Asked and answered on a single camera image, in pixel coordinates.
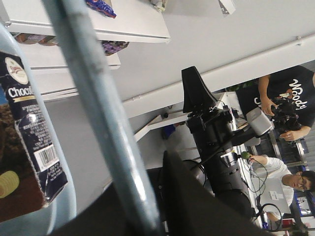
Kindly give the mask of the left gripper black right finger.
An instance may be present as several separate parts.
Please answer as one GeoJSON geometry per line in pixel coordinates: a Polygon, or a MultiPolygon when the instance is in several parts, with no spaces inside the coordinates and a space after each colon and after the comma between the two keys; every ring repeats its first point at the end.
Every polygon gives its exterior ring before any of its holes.
{"type": "Polygon", "coordinates": [[[176,152],[163,154],[163,200],[172,236],[268,236],[250,221],[251,203],[243,193],[214,197],[192,175],[176,152]]]}

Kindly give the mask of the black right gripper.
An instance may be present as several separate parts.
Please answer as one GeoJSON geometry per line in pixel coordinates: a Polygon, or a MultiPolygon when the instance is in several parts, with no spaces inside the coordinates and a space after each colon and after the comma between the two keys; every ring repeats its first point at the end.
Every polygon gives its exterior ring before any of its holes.
{"type": "Polygon", "coordinates": [[[207,111],[216,106],[217,100],[195,66],[183,69],[181,75],[184,89],[183,113],[190,113],[186,124],[199,155],[210,157],[232,150],[231,112],[217,108],[207,111]]]}

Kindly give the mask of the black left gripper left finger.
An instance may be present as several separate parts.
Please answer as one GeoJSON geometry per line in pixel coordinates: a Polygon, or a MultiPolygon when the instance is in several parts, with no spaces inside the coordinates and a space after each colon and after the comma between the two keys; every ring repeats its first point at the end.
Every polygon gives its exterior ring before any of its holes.
{"type": "Polygon", "coordinates": [[[114,184],[77,217],[50,233],[52,236],[131,236],[114,184]]]}

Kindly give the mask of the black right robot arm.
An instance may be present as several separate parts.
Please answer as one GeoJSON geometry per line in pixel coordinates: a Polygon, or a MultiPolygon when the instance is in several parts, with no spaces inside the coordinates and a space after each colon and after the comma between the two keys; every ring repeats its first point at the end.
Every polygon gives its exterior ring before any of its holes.
{"type": "Polygon", "coordinates": [[[203,82],[197,68],[191,66],[181,71],[184,88],[183,113],[193,135],[201,162],[214,196],[251,220],[255,213],[247,185],[234,146],[241,143],[243,130],[232,131],[233,114],[228,106],[217,107],[217,100],[203,82]]]}

